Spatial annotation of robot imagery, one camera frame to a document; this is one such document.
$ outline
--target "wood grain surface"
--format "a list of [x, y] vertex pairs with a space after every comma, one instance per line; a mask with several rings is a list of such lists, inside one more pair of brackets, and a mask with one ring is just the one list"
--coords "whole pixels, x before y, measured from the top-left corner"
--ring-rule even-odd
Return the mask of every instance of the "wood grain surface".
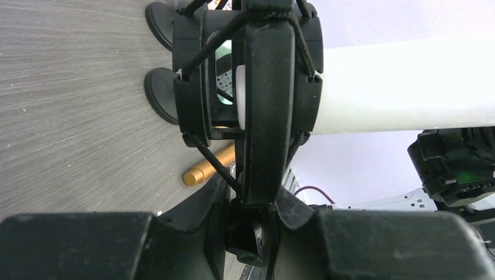
[[[147, 26], [151, 1], [0, 0], [0, 220], [165, 212], [197, 190], [182, 173], [201, 155], [143, 91], [172, 60]], [[226, 279], [242, 268], [229, 255]]]

